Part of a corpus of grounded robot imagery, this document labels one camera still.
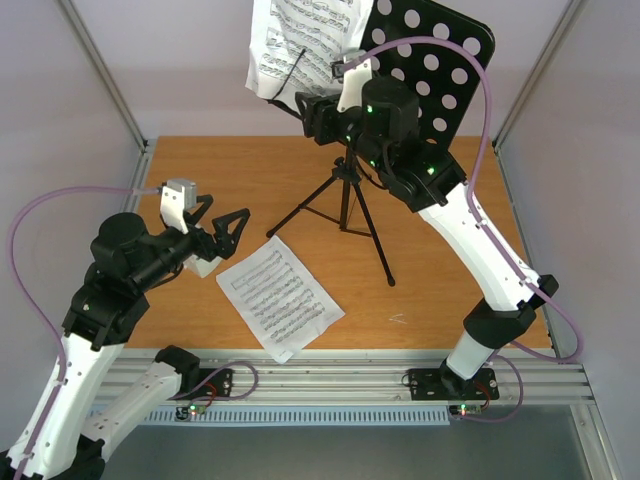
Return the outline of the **white metronome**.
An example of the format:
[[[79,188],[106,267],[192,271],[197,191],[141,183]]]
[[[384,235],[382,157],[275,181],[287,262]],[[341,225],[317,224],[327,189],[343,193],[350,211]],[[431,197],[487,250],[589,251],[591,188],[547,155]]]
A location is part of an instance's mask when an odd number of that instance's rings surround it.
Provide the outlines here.
[[[222,258],[216,256],[213,260],[205,260],[196,255],[191,255],[184,261],[184,268],[193,272],[200,278],[206,278],[210,275],[222,262]]]

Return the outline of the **black music stand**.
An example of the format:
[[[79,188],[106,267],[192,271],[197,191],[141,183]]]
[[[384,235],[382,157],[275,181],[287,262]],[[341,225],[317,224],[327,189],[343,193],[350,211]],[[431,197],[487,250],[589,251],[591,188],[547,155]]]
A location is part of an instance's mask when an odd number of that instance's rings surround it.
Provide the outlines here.
[[[362,165],[376,172],[371,182],[404,202],[412,212],[444,204],[446,194],[466,176],[448,148],[471,103],[480,77],[459,54],[441,46],[397,48],[369,60],[373,77],[362,88],[358,136],[344,145],[331,177],[267,232],[272,237],[297,213],[307,210],[335,181],[343,183],[342,206],[356,196],[365,208]]]

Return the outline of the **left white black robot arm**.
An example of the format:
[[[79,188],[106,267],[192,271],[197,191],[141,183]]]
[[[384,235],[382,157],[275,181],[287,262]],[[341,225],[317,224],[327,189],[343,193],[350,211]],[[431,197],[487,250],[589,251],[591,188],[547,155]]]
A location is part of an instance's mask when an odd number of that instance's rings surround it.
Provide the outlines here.
[[[185,411],[195,415],[215,400],[230,399],[229,365],[201,370],[196,355],[169,345],[104,411],[89,413],[149,309],[147,292],[184,269],[206,276],[235,253],[250,211],[217,217],[207,232],[198,222],[212,203],[210,195],[165,188],[165,229],[158,235],[133,212],[103,221],[90,246],[93,262],[62,323],[51,376],[23,433],[1,454],[2,478],[98,479],[114,450],[160,404],[188,400]]]

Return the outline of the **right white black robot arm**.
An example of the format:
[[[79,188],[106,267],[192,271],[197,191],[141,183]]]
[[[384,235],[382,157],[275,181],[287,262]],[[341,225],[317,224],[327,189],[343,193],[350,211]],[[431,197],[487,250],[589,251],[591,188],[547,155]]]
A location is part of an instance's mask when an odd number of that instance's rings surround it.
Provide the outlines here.
[[[375,77],[363,85],[359,104],[342,107],[339,100],[296,93],[305,136],[319,145],[339,142],[369,163],[384,189],[441,235],[481,289],[440,366],[444,390],[463,396],[491,354],[528,330],[559,284],[523,262],[484,216],[452,154],[420,138],[419,98],[402,81]]]

